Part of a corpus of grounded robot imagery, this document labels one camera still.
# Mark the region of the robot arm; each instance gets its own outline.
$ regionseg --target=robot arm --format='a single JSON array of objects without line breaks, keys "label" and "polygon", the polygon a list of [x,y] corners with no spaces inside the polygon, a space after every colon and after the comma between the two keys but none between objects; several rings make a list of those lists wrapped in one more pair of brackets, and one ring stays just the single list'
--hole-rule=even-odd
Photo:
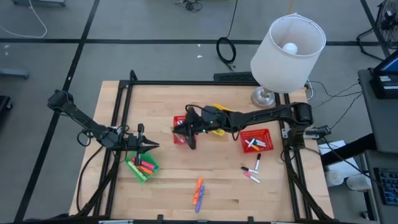
[{"label": "robot arm", "polygon": [[83,126],[85,131],[91,132],[93,137],[105,148],[112,151],[136,151],[136,166],[141,164],[141,154],[159,146],[158,143],[144,136],[143,124],[138,124],[138,136],[129,133],[127,138],[123,138],[124,133],[118,133],[115,128],[98,124],[76,107],[73,103],[73,96],[66,91],[55,90],[55,93],[49,98],[47,106],[58,114],[65,113],[66,116]]},{"label": "robot arm", "polygon": [[311,106],[306,103],[291,103],[275,108],[258,110],[250,113],[219,110],[214,106],[201,109],[201,116],[193,109],[195,105],[187,105],[187,115],[183,124],[174,127],[173,133],[188,137],[188,145],[196,148],[195,134],[207,133],[217,129],[235,133],[249,125],[270,121],[284,121],[290,126],[288,142],[292,147],[304,147],[303,133],[313,124]]}]

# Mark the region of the floor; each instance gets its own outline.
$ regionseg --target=floor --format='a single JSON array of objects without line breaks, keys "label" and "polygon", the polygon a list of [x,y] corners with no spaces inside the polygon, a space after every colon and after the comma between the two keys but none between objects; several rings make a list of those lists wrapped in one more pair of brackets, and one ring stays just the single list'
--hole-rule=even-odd
[{"label": "floor", "polygon": [[[69,73],[74,75],[70,93],[78,107],[92,116],[103,80],[127,79],[133,69],[140,80],[212,80],[214,73],[229,72],[216,55],[214,44],[85,44],[80,60],[73,63],[79,40],[93,3],[98,0],[67,0],[65,8],[35,5],[47,25],[46,39],[64,43],[16,43],[0,30],[0,67],[26,69],[30,79],[0,78],[0,95],[9,95],[14,109],[0,132],[0,222],[12,222],[19,208],[32,169],[44,143],[52,112],[47,98],[61,89]],[[88,39],[216,40],[228,33],[234,9],[233,0],[202,0],[203,9],[191,13],[174,5],[178,0],[100,0]],[[368,0],[373,16],[380,1]],[[268,27],[286,14],[289,0],[239,1],[230,39],[262,40]],[[370,23],[360,0],[295,1],[293,12],[317,22],[328,41],[353,41]],[[41,35],[43,28],[26,6],[0,2],[0,25],[19,34]],[[377,41],[375,35],[365,38]],[[249,61],[258,45],[237,45],[235,72],[249,71]],[[366,47],[383,57],[380,47]],[[379,61],[363,55],[357,46],[327,46],[310,80],[325,84],[330,94],[357,82],[356,72],[374,67]],[[327,100],[323,88],[313,84],[317,106]],[[360,90],[356,85],[349,92]],[[355,96],[333,99],[313,110],[317,126],[333,124]],[[76,142],[80,128],[60,118],[47,157],[24,218],[48,218],[68,212],[75,190],[83,148]],[[333,128],[329,140],[350,142],[371,132],[363,98]],[[366,209],[363,194],[345,185],[330,188],[335,217],[346,222],[372,223],[359,217]]]}]

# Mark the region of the white paper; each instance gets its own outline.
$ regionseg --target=white paper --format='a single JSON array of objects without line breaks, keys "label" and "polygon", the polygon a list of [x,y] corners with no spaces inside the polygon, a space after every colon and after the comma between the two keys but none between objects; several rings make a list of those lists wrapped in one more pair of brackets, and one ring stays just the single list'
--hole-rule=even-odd
[{"label": "white paper", "polygon": [[[343,140],[341,140],[341,141],[329,142],[329,145],[332,149],[338,149],[341,146],[345,146],[346,143]],[[319,152],[321,155],[326,154],[331,151],[327,144],[319,145],[318,148],[319,148]],[[354,158],[349,158],[346,160],[347,160],[347,162],[351,163],[352,165],[354,165],[355,167],[358,168],[358,165],[356,164]],[[337,162],[335,164],[329,165],[328,169],[340,171],[343,178],[347,178],[347,177],[351,177],[353,175],[360,174],[360,172],[358,170],[354,169],[352,166],[347,164],[345,161],[341,161],[341,162]]]}]

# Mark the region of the white lampshade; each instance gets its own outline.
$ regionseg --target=white lampshade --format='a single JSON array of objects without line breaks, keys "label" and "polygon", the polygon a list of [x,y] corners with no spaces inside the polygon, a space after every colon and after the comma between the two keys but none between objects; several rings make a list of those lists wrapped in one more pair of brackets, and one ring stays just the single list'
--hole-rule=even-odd
[{"label": "white lampshade", "polygon": [[[296,54],[282,50],[287,43],[297,46]],[[253,77],[270,91],[297,91],[307,81],[325,44],[325,33],[310,19],[298,14],[281,17],[272,23],[251,60]]]}]

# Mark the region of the red basket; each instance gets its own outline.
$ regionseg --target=red basket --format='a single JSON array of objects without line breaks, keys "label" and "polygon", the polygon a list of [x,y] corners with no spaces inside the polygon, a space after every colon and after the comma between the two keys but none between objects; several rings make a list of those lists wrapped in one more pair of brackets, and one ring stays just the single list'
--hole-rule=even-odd
[{"label": "red basket", "polygon": [[[257,151],[253,147],[248,147],[249,144],[246,143],[245,140],[250,142],[250,139],[254,138],[260,140],[266,144],[265,147],[257,146],[259,150]],[[272,144],[271,135],[269,134],[268,129],[258,129],[253,131],[242,131],[241,132],[241,143],[243,147],[244,153],[250,152],[262,152],[262,151],[269,151],[274,149],[274,145]]]},{"label": "red basket", "polygon": [[[179,121],[185,121],[185,115],[181,115],[181,116],[174,116],[174,120],[173,120],[173,126],[176,127],[178,124],[177,122]],[[173,140],[174,140],[174,144],[187,144],[187,139],[185,138],[185,136],[181,135],[181,134],[173,134]]]}]

